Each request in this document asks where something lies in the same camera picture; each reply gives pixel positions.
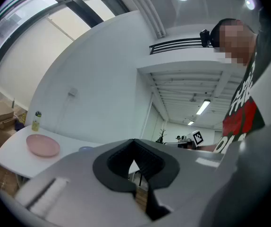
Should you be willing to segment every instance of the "blue object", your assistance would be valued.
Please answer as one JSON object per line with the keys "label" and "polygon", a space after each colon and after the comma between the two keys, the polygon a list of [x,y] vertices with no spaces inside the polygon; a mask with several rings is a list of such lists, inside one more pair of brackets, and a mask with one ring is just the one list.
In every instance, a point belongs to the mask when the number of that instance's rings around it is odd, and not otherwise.
{"label": "blue object", "polygon": [[83,147],[79,148],[79,151],[86,151],[86,150],[91,150],[91,149],[92,149],[92,147],[90,147],[90,146],[83,146]]}
{"label": "blue object", "polygon": [[25,126],[23,123],[19,122],[19,120],[15,120],[15,130],[18,132],[23,129]]}

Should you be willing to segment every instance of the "white ceiling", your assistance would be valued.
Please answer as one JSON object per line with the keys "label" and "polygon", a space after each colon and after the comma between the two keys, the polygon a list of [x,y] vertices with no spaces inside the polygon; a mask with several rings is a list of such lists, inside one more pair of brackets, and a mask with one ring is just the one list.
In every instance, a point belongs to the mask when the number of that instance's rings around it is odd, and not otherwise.
{"label": "white ceiling", "polygon": [[[231,74],[223,90],[214,97],[223,71],[179,70],[151,73],[169,116],[169,121],[193,126],[222,129],[222,120],[242,76]],[[212,102],[201,114],[196,112],[205,99]]]}
{"label": "white ceiling", "polygon": [[216,24],[227,17],[241,19],[258,31],[258,8],[249,10],[245,0],[150,0],[165,29],[194,25]]}

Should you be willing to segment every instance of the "glass window pane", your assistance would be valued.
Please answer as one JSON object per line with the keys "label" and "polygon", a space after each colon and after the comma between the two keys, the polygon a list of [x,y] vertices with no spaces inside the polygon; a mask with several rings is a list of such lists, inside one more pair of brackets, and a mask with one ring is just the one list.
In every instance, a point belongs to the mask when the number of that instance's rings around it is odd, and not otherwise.
{"label": "glass window pane", "polygon": [[55,3],[57,3],[55,0],[28,0],[7,14],[0,21],[0,48],[10,35],[29,18]]}
{"label": "glass window pane", "polygon": [[112,17],[115,17],[115,15],[112,13],[112,11],[101,1],[101,0],[89,0],[85,3],[93,10],[95,11],[103,21],[106,21]]}
{"label": "glass window pane", "polygon": [[95,11],[103,21],[106,21],[115,15],[101,0],[89,0],[85,2],[93,11]]}

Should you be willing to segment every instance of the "white wall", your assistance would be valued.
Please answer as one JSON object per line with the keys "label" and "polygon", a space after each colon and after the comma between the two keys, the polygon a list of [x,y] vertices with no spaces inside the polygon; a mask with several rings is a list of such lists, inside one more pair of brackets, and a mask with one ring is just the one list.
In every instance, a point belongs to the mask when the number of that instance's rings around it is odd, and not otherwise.
{"label": "white wall", "polygon": [[183,136],[190,134],[193,131],[199,130],[202,134],[204,143],[202,145],[213,145],[214,142],[214,130],[209,130],[209,129],[204,129],[204,128],[197,128],[197,127],[192,127],[192,126],[187,126],[187,125],[182,125],[178,123],[171,123],[168,122],[166,127],[165,127],[165,133],[167,134],[164,137],[164,142],[177,142],[176,137]]}
{"label": "white wall", "polygon": [[135,87],[135,109],[133,117],[132,137],[141,138],[141,133],[144,130],[146,117],[148,116],[151,106],[152,92],[148,84],[146,84],[142,75],[136,72],[136,87]]}
{"label": "white wall", "polygon": [[35,90],[47,69],[72,43],[43,19],[28,29],[0,63],[0,92],[28,110]]}
{"label": "white wall", "polygon": [[[107,143],[140,135],[150,92],[137,78],[134,61],[149,54],[152,34],[138,11],[107,20],[75,40],[51,65],[29,107],[41,127],[76,139]],[[75,97],[69,97],[76,88]],[[136,95],[140,88],[144,95]],[[136,98],[143,99],[135,113]]]}

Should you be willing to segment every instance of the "ceiling beam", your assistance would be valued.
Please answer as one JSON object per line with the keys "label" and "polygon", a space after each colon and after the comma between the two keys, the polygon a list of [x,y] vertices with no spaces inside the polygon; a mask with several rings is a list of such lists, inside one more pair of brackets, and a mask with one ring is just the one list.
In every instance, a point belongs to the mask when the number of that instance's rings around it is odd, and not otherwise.
{"label": "ceiling beam", "polygon": [[206,72],[202,71],[201,73],[199,71],[194,72],[187,72],[187,71],[179,71],[179,72],[166,72],[166,73],[153,73],[152,74],[153,79],[156,78],[204,78],[204,79],[215,79],[218,80],[220,78],[219,73],[214,73],[214,72]]}
{"label": "ceiling beam", "polygon": [[103,22],[103,20],[93,11],[83,0],[71,0],[67,6],[76,13],[89,27],[94,27]]}
{"label": "ceiling beam", "polygon": [[166,105],[166,108],[169,113],[176,113],[179,110],[179,111],[183,111],[187,113],[189,112],[189,114],[195,115],[195,113],[197,112],[196,110],[193,110],[191,108],[186,108],[186,107],[176,107],[176,106]]}
{"label": "ceiling beam", "polygon": [[[160,88],[159,91],[160,91],[161,94],[186,95],[186,96],[190,96],[190,97],[193,97],[193,95],[194,95],[193,93],[189,93],[187,91],[180,91],[180,90],[179,91],[175,91],[175,90],[173,91],[173,90],[168,90],[168,89],[164,89],[164,88]],[[197,93],[195,97],[201,97],[201,96],[206,97],[205,93],[203,93],[203,94]]]}
{"label": "ceiling beam", "polygon": [[226,71],[223,71],[221,76],[220,76],[220,80],[213,92],[213,97],[219,97],[221,92],[224,90],[225,86],[227,85],[230,77],[231,77],[231,72],[226,72]]}
{"label": "ceiling beam", "polygon": [[182,109],[172,109],[172,110],[170,110],[169,109],[169,113],[170,114],[180,114],[180,113],[182,113],[182,114],[185,114],[185,115],[189,115],[189,116],[191,116],[191,115],[193,115],[193,116],[196,116],[196,114],[195,114],[195,111],[194,110],[182,110]]}
{"label": "ceiling beam", "polygon": [[205,84],[217,84],[219,82],[219,80],[215,79],[215,80],[197,80],[197,79],[157,79],[154,78],[155,83],[185,83],[185,84],[195,84],[195,85],[201,85],[202,83]]}
{"label": "ceiling beam", "polygon": [[207,92],[207,94],[208,95],[212,95],[213,94],[213,90],[211,89],[209,89],[209,90],[202,90],[202,91],[198,91],[198,90],[195,90],[195,89],[187,89],[187,88],[182,88],[182,87],[170,87],[170,88],[166,88],[166,87],[159,87],[159,86],[156,86],[157,88],[160,88],[160,89],[162,89],[162,90],[165,90],[165,89],[167,89],[168,91],[169,90],[172,90],[172,92],[175,92],[175,90],[178,90],[178,92],[184,92],[184,93],[191,93],[192,95],[194,94],[194,93],[197,93],[197,94],[199,94],[199,93],[201,93],[201,94],[205,94],[205,92]]}
{"label": "ceiling beam", "polygon": [[177,109],[187,109],[187,110],[192,110],[192,109],[195,109],[197,111],[197,108],[196,107],[189,107],[189,106],[179,106],[179,105],[168,105],[168,104],[165,104],[165,107],[168,109],[168,108],[177,108]]}
{"label": "ceiling beam", "polygon": [[174,98],[162,98],[162,100],[164,102],[166,101],[174,101],[174,102],[180,102],[180,103],[185,103],[185,104],[189,104],[189,105],[198,105],[201,102],[190,102],[189,100],[184,100],[184,99],[174,99]]}
{"label": "ceiling beam", "polygon": [[190,99],[192,99],[192,97],[183,97],[183,96],[175,96],[175,95],[161,95],[161,98],[164,99],[184,99],[187,102],[190,102]]}
{"label": "ceiling beam", "polygon": [[165,107],[180,107],[180,108],[185,108],[185,107],[192,107],[192,106],[188,106],[188,105],[183,105],[183,104],[175,104],[175,103],[170,103],[170,102],[164,102]]}
{"label": "ceiling beam", "polygon": [[196,87],[191,87],[191,86],[184,86],[184,85],[170,85],[170,84],[163,84],[163,85],[156,85],[157,88],[166,88],[169,87],[170,89],[185,89],[185,90],[192,90],[192,91],[213,91],[215,87],[202,87],[202,86],[196,86]]}
{"label": "ceiling beam", "polygon": [[[181,90],[181,89],[172,89],[172,88],[170,88],[170,89],[160,88],[159,91],[160,91],[160,93],[163,93],[164,91],[166,91],[166,92],[171,92],[171,93],[176,93],[176,94],[181,94],[181,95],[192,95],[192,96],[194,95],[194,93],[196,93],[193,90],[190,91],[190,90]],[[196,96],[197,97],[202,96],[203,98],[206,99],[207,97],[212,98],[212,94],[213,94],[213,92],[209,93],[209,94],[205,94],[205,92],[204,92],[204,93],[196,93]],[[230,101],[232,96],[233,96],[233,93],[231,93],[231,94],[222,93],[220,98],[223,100],[227,99]]]}
{"label": "ceiling beam", "polygon": [[[159,90],[160,92],[160,95],[161,97],[175,97],[175,98],[187,98],[187,99],[191,99],[193,98],[193,94],[179,94],[179,93],[171,93],[171,92],[163,92],[161,90]],[[199,95],[196,95],[195,98],[198,98],[198,99],[206,99],[206,98],[209,98],[209,99],[213,99],[213,97],[209,96],[209,95],[206,95],[206,94],[199,94]],[[231,98],[217,98],[217,102],[218,103],[226,103],[226,104],[229,104],[230,105],[230,102],[231,102]]]}

